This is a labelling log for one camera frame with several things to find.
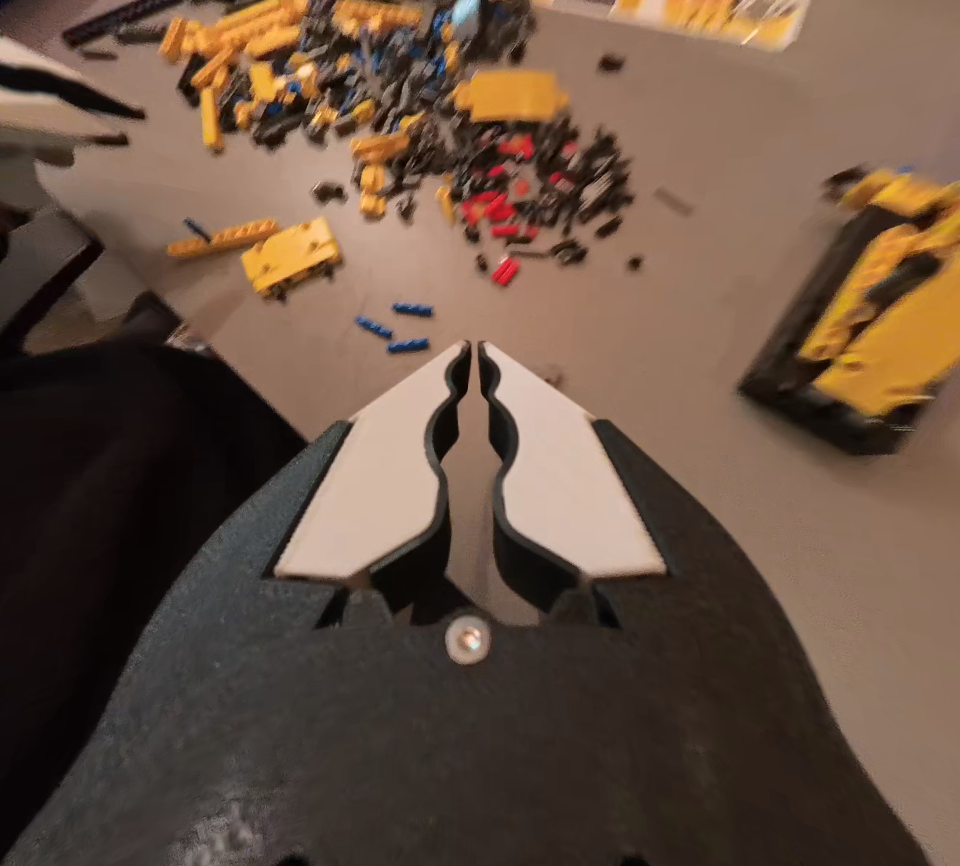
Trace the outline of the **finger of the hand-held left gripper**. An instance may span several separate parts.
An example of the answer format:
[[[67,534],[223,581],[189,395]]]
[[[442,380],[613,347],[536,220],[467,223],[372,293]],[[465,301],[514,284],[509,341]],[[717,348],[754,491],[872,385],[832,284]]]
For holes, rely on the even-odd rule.
[[[57,97],[1,98],[1,158],[54,163],[86,147],[126,147],[128,135],[110,121]]]
[[[1,92],[22,101],[27,96],[45,98],[91,115],[135,121],[147,118],[142,107],[123,101],[76,69],[6,36],[1,38]]]

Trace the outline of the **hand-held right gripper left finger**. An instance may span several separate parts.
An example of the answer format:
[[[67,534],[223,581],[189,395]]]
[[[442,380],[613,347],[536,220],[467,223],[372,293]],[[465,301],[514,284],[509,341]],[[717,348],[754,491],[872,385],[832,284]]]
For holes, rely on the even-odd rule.
[[[461,340],[337,422],[341,433],[283,543],[273,577],[377,591],[406,608],[445,577],[449,481],[472,344]]]

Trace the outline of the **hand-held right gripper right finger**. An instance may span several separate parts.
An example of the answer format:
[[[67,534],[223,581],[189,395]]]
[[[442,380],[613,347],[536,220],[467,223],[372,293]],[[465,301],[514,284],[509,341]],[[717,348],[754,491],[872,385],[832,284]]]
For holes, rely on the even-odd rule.
[[[665,576],[596,416],[490,342],[477,359],[500,460],[491,508],[503,582],[549,612],[570,590]]]

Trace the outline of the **small yellow toy assembly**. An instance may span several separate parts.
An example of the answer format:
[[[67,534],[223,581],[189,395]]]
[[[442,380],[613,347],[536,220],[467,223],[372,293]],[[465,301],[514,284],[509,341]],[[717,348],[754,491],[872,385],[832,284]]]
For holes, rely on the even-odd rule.
[[[259,241],[242,253],[241,263],[260,298],[283,301],[312,277],[333,275],[343,253],[327,218],[318,216]]]

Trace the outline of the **heap of small red black parts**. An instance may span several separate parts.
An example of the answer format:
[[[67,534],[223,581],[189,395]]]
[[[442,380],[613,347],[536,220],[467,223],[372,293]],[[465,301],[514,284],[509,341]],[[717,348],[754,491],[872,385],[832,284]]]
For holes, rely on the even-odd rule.
[[[618,135],[583,135],[570,116],[460,120],[439,173],[444,218],[474,247],[474,270],[506,289],[526,261],[583,265],[635,201],[633,160]]]

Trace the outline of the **pile of mixed toy pieces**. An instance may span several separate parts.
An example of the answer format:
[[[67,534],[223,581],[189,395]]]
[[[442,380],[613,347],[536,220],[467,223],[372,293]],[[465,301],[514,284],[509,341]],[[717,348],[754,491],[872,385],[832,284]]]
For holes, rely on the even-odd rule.
[[[460,120],[452,92],[470,68],[523,63],[533,0],[130,0],[82,20],[63,44],[151,44],[183,65],[181,98],[201,113],[206,149],[245,133],[266,150],[295,131],[350,144],[361,214],[390,200],[408,220],[424,178],[440,177]]]

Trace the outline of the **yellow black toy box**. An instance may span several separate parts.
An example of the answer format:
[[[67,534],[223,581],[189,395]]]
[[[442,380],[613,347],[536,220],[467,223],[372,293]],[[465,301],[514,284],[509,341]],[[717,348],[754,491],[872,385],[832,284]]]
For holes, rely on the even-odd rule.
[[[959,362],[959,183],[849,167],[848,212],[738,395],[855,456],[900,451]]]

